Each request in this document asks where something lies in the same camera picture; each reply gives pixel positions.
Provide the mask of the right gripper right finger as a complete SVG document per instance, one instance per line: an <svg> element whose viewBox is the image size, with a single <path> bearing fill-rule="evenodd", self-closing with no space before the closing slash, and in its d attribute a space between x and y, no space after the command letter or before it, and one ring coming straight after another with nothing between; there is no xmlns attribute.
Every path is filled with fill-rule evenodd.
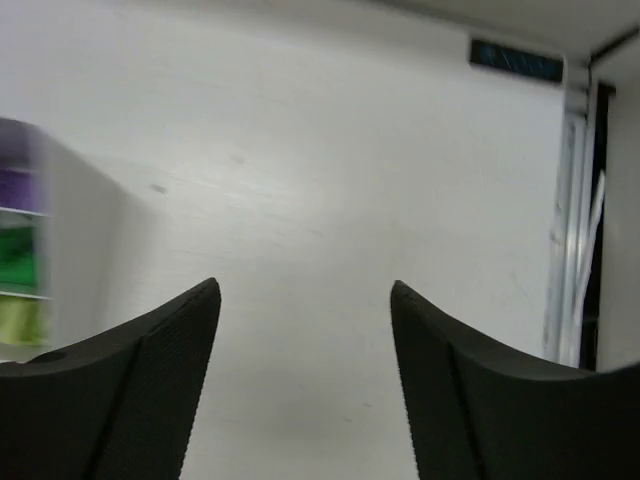
<svg viewBox="0 0 640 480"><path fill-rule="evenodd" d="M639 368L604 373L514 349L404 282L390 294L422 479L635 479Z"/></svg>

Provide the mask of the dark green square lego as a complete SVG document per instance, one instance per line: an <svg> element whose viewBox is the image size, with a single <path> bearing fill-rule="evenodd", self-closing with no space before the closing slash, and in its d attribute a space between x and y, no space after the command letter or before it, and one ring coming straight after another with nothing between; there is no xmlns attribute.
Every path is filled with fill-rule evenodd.
<svg viewBox="0 0 640 480"><path fill-rule="evenodd" d="M31 227L1 230L1 282L28 287L37 285L34 232Z"/></svg>

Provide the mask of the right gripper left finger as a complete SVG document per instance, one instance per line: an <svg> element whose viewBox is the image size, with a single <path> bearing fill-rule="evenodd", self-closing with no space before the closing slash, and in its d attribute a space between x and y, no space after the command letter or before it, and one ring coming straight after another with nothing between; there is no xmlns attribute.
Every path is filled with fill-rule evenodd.
<svg viewBox="0 0 640 480"><path fill-rule="evenodd" d="M179 478L220 307L209 278L86 340L2 364L2 478Z"/></svg>

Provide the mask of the light green lego brick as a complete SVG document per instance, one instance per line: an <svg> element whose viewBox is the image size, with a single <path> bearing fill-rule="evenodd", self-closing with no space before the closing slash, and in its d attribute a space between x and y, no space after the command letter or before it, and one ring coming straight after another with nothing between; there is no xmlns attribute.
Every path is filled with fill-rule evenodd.
<svg viewBox="0 0 640 480"><path fill-rule="evenodd" d="M1 297L0 337L7 345L36 346L46 340L41 305L35 299Z"/></svg>

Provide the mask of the dark purple lego brick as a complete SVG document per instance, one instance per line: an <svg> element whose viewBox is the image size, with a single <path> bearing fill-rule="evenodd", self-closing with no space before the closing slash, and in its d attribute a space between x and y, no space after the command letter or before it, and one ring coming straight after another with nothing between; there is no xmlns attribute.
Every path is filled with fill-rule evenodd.
<svg viewBox="0 0 640 480"><path fill-rule="evenodd" d="M37 209L33 176L30 173L2 170L0 183L2 207L24 211Z"/></svg>

